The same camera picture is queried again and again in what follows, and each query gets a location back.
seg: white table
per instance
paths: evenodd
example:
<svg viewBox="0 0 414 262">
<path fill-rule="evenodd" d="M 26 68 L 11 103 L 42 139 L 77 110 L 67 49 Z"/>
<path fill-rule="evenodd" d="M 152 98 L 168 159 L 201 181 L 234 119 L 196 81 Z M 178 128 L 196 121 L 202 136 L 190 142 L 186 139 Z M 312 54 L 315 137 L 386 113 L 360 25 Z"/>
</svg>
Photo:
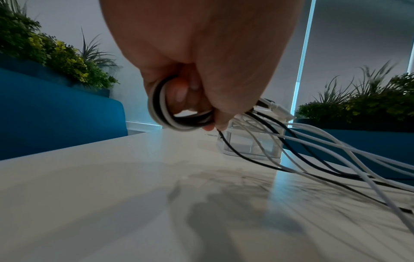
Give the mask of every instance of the white table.
<svg viewBox="0 0 414 262">
<path fill-rule="evenodd" d="M 0 261 L 406 262 L 413 244 L 389 211 L 225 156 L 201 130 L 0 162 Z"/>
</svg>

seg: baseboard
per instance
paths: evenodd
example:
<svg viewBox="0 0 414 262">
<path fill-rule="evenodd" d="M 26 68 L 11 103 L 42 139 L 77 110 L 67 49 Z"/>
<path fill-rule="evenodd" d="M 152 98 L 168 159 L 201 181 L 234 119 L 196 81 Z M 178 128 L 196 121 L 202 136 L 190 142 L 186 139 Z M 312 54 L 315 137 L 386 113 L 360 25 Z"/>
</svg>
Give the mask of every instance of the baseboard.
<svg viewBox="0 0 414 262">
<path fill-rule="evenodd" d="M 151 131 L 160 130 L 163 128 L 163 126 L 158 125 L 158 124 L 126 121 L 126 128 L 128 130 L 134 130 L 134 131 L 151 132 Z"/>
</svg>

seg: hand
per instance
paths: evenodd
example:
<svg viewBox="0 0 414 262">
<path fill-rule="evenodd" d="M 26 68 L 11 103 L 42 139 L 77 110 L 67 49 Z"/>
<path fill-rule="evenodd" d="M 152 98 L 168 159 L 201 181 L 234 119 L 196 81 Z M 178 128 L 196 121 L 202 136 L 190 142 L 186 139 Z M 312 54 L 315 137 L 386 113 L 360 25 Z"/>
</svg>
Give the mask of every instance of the hand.
<svg viewBox="0 0 414 262">
<path fill-rule="evenodd" d="M 302 0 L 100 0 L 124 56 L 147 93 L 167 76 L 169 110 L 214 109 L 224 130 L 269 83 Z M 205 127 L 212 130 L 213 125 Z"/>
</svg>

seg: table surface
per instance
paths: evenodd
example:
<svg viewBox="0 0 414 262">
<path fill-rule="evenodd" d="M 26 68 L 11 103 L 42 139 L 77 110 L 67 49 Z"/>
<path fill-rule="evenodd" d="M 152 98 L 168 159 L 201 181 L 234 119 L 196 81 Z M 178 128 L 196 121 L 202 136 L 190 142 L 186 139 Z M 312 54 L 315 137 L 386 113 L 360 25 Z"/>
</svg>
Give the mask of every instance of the table surface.
<svg viewBox="0 0 414 262">
<path fill-rule="evenodd" d="M 160 130 L 0 161 L 0 261 L 414 261 L 388 210 L 216 139 Z"/>
</svg>

